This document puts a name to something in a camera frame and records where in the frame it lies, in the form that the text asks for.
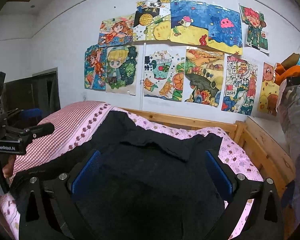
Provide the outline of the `person's left hand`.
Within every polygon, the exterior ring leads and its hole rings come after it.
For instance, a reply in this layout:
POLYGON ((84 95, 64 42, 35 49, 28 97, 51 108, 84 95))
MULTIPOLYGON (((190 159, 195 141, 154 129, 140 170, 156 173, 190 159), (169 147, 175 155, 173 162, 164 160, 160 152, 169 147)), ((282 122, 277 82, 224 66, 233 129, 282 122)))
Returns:
POLYGON ((13 175, 15 160, 16 156, 10 155, 7 164, 2 168, 2 173, 5 178, 10 178, 13 175))

